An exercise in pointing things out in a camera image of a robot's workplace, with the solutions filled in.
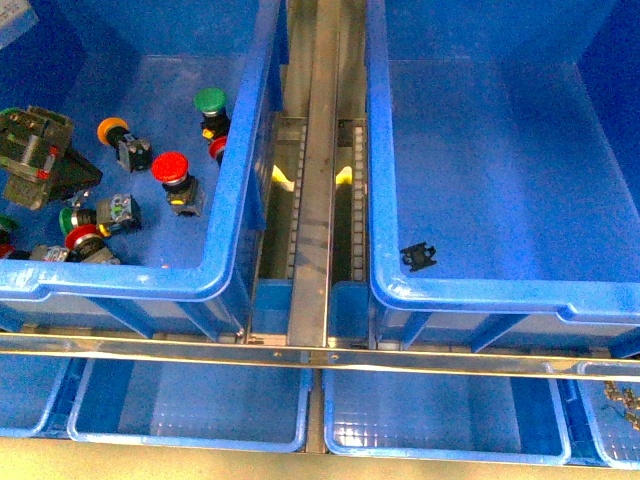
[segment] small metal parts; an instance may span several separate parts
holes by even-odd
[[[631,388],[625,388],[622,393],[614,382],[604,382],[604,394],[612,402],[621,402],[624,405],[624,419],[631,427],[640,432],[640,415],[634,413],[640,410],[640,397],[637,397]]]
[[[127,172],[148,170],[151,167],[151,143],[131,134],[123,119],[110,117],[98,125],[98,139],[116,151],[118,163]]]
[[[3,196],[39,210],[94,187],[102,172],[71,147],[69,117],[38,107],[0,112],[0,167],[9,172]]]
[[[211,143],[217,138],[226,137],[231,120],[225,108],[227,95],[224,91],[219,88],[203,88],[196,94],[193,103],[202,113],[203,121],[200,127],[205,140]]]
[[[107,248],[95,225],[74,228],[67,235],[65,246],[73,252],[76,262],[120,265],[120,260]]]
[[[621,402],[623,398],[616,384],[611,381],[604,382],[604,394],[612,402]]]
[[[222,166],[222,157],[224,156],[224,149],[227,146],[227,137],[216,138],[209,145],[209,155],[216,162],[218,162],[218,166]]]
[[[624,419],[631,424],[631,428],[635,431],[640,432],[640,416],[635,413],[625,412]]]
[[[137,230],[142,225],[140,206],[129,194],[116,194],[96,205],[96,225],[103,237]]]
[[[151,165],[153,177],[167,192],[167,203],[176,215],[200,216],[204,192],[198,179],[189,174],[187,157],[178,152],[166,152]]]
[[[33,249],[29,260],[40,262],[66,262],[69,259],[69,249],[65,247],[48,247],[47,245],[38,245]]]
[[[640,410],[640,398],[630,388],[625,388],[622,392],[622,403],[627,410]]]
[[[410,266],[411,272],[417,272],[438,263],[433,259],[436,254],[436,248],[434,246],[427,247],[427,242],[403,248],[400,253],[402,254],[402,263]]]

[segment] black plastic part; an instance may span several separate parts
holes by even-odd
[[[53,186],[49,200],[66,200],[79,190],[87,190],[100,184],[102,172],[73,148],[67,152],[52,179]]]
[[[90,208],[81,208],[73,212],[75,217],[74,227],[81,227],[82,225],[95,225],[96,224],[96,211]]]
[[[80,242],[76,248],[73,249],[75,252],[74,261],[82,262],[86,260],[94,253],[99,252],[105,247],[104,242],[99,237],[90,237],[83,242]]]
[[[167,185],[166,183],[162,184],[162,188],[164,188],[165,192],[171,193],[173,195],[177,195],[180,193],[184,193],[191,187],[191,183],[193,182],[193,177],[191,174],[187,173],[187,177],[177,185]]]
[[[107,142],[109,142],[109,145],[111,145],[113,148],[117,150],[118,143],[125,142],[126,140],[124,136],[127,135],[128,133],[129,133],[129,130],[127,130],[124,127],[120,127],[120,126],[111,127],[106,134]]]
[[[26,252],[24,250],[16,250],[15,252],[11,252],[6,257],[8,260],[29,260],[31,258],[31,252]]]
[[[224,108],[214,117],[207,117],[206,115],[202,117],[204,118],[204,121],[200,124],[202,130],[207,129],[213,132],[213,137],[209,140],[210,142],[216,138],[224,137],[229,133],[231,120],[227,117],[227,112]]]
[[[427,247],[427,242],[418,243],[400,250],[402,263],[411,267],[411,272],[417,272],[423,268],[432,267],[436,263],[433,259],[436,254],[436,247]]]

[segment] green push button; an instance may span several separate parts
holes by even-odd
[[[202,113],[219,112],[227,103],[227,95],[219,88],[203,88],[196,94],[193,103]]]
[[[71,223],[71,216],[73,215],[73,211],[69,207],[65,207],[60,210],[60,215],[58,215],[58,221],[60,222],[60,230],[62,230],[62,234],[66,237],[69,235],[69,232],[73,230],[73,223]]]
[[[20,225],[13,218],[7,217],[6,215],[0,215],[0,229],[6,232],[13,232]]]

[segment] blue plastic bin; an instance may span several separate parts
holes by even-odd
[[[33,0],[38,24],[0,50],[5,107],[37,105],[75,122],[73,145],[104,173],[89,203],[132,193],[143,228],[114,236],[124,266],[0,262],[0,328],[42,325],[155,332],[241,332],[250,310],[258,240],[265,226],[272,126],[288,61],[280,0]],[[232,127],[221,169],[201,137],[199,89],[228,95]],[[201,217],[176,217],[149,172],[129,174],[96,128],[127,120],[156,155],[184,153],[204,186]],[[0,172],[0,185],[5,172]],[[16,217],[16,246],[63,243],[55,202]]]
[[[84,360],[25,355],[0,356],[0,437],[66,434]]]
[[[622,391],[640,384],[615,382]],[[604,382],[563,381],[561,393],[573,449],[572,462],[625,470],[640,469],[640,432],[625,420],[625,408],[605,396]]]
[[[334,287],[332,335],[366,337],[366,292]],[[323,382],[336,454],[545,465],[571,455],[555,381],[327,370]]]
[[[290,293],[290,282],[260,282],[260,332],[280,331]],[[310,389],[311,371],[297,368],[90,360],[68,432],[81,442],[295,452]]]
[[[638,15],[636,1],[368,1],[379,336],[640,351]],[[437,264],[410,272],[400,251],[421,242]]]

